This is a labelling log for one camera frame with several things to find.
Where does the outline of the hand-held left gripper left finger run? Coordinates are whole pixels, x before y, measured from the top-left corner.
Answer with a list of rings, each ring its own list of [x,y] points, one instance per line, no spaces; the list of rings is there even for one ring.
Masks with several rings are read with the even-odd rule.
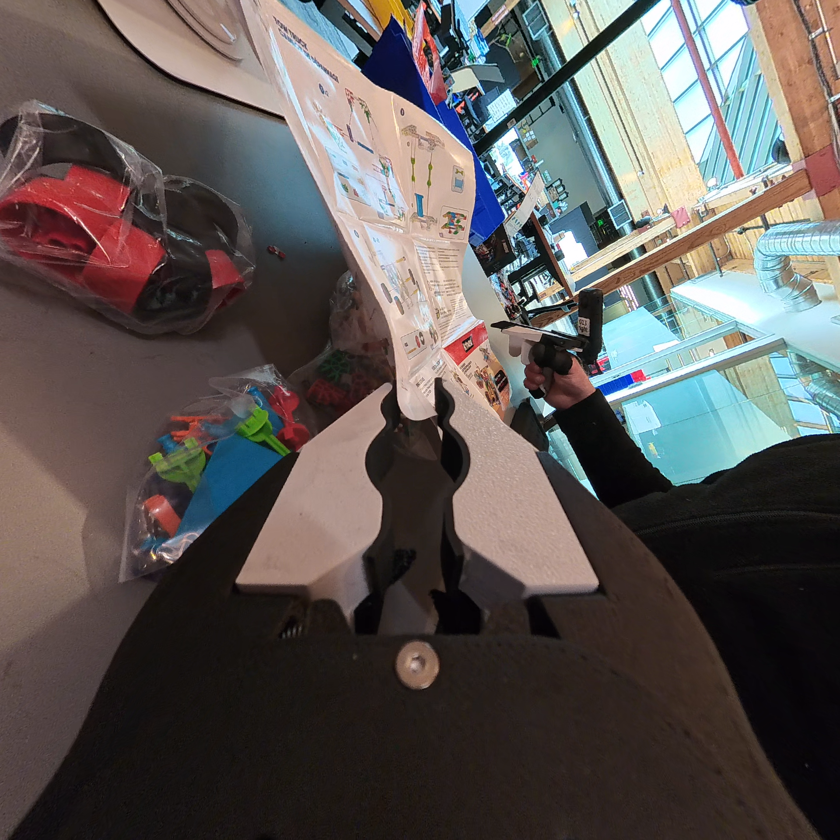
[[[381,631],[392,584],[397,400],[380,386],[305,444],[247,560],[237,589],[335,602],[356,632]]]

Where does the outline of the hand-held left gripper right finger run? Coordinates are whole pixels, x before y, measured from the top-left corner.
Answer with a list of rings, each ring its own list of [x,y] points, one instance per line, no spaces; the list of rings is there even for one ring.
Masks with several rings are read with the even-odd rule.
[[[463,389],[435,382],[439,426],[455,443],[457,587],[479,608],[534,596],[591,595],[599,581],[539,458]]]

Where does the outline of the white printed instruction sheet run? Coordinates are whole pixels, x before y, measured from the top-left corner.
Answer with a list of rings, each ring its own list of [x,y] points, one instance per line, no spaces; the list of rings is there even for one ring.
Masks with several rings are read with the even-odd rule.
[[[386,331],[403,413],[430,417],[442,378],[504,418],[508,378],[462,283],[476,196],[472,154],[434,116],[364,77],[283,3],[241,6],[364,303]]]

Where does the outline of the person's right forearm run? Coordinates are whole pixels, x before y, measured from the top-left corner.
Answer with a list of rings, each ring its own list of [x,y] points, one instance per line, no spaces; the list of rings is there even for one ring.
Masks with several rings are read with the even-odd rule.
[[[595,495],[608,508],[668,492],[673,484],[644,456],[600,391],[554,411]]]

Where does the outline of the person's right hand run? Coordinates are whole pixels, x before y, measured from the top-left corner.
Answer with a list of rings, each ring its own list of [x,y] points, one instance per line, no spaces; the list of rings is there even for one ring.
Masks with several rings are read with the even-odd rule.
[[[548,369],[539,364],[526,364],[523,381],[526,390],[540,391],[544,402],[557,411],[565,411],[591,396],[595,387],[576,357],[571,358],[571,367],[567,373],[557,374],[551,371],[551,377],[546,377],[545,372]]]

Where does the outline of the bag of colourful plastic parts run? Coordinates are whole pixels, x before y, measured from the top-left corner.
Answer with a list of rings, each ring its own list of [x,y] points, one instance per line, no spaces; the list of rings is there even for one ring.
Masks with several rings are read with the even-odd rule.
[[[119,581],[158,576],[282,459],[314,415],[273,364],[217,377],[212,393],[163,422],[128,494]]]

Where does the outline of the bag of small connector pieces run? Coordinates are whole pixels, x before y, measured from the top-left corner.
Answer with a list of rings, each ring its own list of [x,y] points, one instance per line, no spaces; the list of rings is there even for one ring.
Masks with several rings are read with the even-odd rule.
[[[344,272],[329,306],[326,345],[289,378],[321,428],[395,379],[390,332],[367,286],[349,271]]]

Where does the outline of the wooden beam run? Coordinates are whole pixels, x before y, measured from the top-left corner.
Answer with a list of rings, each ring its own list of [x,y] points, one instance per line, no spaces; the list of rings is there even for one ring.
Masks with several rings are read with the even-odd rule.
[[[669,239],[644,256],[615,269],[598,281],[590,281],[584,289],[597,289],[604,294],[616,291],[652,273],[668,262],[700,249],[762,214],[773,211],[812,191],[811,178],[804,166],[794,169],[786,178],[765,187],[722,212],[710,216],[686,233]]]

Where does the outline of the black steel beam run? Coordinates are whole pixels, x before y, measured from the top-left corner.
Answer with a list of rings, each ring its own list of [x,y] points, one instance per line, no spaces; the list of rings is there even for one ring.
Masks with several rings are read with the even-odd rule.
[[[587,45],[583,46],[573,57],[562,64],[562,67],[552,74],[538,89],[528,94],[519,105],[510,110],[504,118],[490,131],[473,143],[478,156],[488,152],[492,146],[513,128],[519,121],[526,118],[532,110],[544,100],[550,98],[574,78],[582,69],[587,67],[605,49],[612,46],[631,27],[640,21],[658,1],[636,1],[606,26]]]

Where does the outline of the person's black clothed torso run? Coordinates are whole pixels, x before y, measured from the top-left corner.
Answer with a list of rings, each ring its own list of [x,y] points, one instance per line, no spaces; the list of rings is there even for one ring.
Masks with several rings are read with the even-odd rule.
[[[838,838],[838,435],[788,440],[613,511],[692,604],[785,788]]]

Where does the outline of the blue panel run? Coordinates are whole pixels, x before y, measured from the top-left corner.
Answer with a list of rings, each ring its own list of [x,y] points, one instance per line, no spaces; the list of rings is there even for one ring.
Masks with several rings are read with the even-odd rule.
[[[475,248],[482,245],[503,224],[505,214],[456,111],[443,103],[434,103],[415,65],[411,41],[395,17],[391,17],[384,28],[362,72],[375,85],[411,102],[435,118],[472,153],[476,200],[469,243]]]

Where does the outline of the red printed box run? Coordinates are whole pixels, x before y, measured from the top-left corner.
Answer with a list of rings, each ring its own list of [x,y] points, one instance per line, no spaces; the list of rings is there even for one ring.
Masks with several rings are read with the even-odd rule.
[[[434,105],[438,106],[446,102],[448,90],[438,48],[426,21],[425,9],[425,2],[420,2],[416,9],[412,52],[417,71]]]

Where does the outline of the bag of red black parts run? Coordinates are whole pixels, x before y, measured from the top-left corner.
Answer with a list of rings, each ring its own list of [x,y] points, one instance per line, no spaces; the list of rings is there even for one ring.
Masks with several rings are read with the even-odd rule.
[[[38,101],[2,120],[2,258],[126,329],[190,334],[255,274],[242,209]]]

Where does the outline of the white round plate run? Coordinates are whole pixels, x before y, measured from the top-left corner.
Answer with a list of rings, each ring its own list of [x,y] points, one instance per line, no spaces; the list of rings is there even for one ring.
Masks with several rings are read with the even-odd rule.
[[[167,1],[169,7],[206,44],[234,62],[244,58],[244,33],[229,1]]]

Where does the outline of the large silver ventilation duct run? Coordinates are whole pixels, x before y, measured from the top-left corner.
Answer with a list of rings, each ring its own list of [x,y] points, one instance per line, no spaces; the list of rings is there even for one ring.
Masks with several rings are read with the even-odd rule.
[[[798,313],[822,301],[813,282],[793,269],[793,257],[839,256],[839,221],[777,224],[762,234],[753,250],[753,267],[762,291],[786,312]]]

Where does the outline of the small silver ventilation duct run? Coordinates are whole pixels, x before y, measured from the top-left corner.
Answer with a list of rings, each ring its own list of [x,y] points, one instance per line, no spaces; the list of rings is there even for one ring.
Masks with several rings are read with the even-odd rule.
[[[838,373],[791,349],[787,350],[787,358],[791,363],[795,377],[805,388],[812,401],[838,421]]]

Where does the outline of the red steel post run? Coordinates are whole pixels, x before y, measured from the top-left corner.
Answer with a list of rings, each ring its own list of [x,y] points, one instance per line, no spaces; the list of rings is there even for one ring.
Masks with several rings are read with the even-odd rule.
[[[728,130],[725,119],[723,118],[721,109],[719,107],[719,102],[715,94],[715,90],[707,74],[707,69],[704,65],[704,61],[700,54],[700,50],[698,49],[697,42],[692,34],[690,21],[686,16],[686,12],[683,8],[682,2],[671,1],[670,5],[675,15],[675,20],[677,22],[679,30],[683,36],[691,63],[697,74],[700,88],[703,91],[703,95],[707,102],[710,115],[715,126],[715,130],[717,132],[717,136],[721,142],[722,148],[728,160],[733,178],[736,180],[741,179],[744,177],[744,170],[742,168],[738,153],[732,141],[732,137]]]

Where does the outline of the wooden post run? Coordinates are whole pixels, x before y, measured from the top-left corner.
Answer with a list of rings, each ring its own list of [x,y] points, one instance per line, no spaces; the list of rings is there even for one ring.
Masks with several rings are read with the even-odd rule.
[[[758,2],[755,33],[763,42],[770,69],[769,90],[795,169],[808,174],[824,219],[838,218],[838,93],[822,61],[817,29],[808,16],[814,2]]]

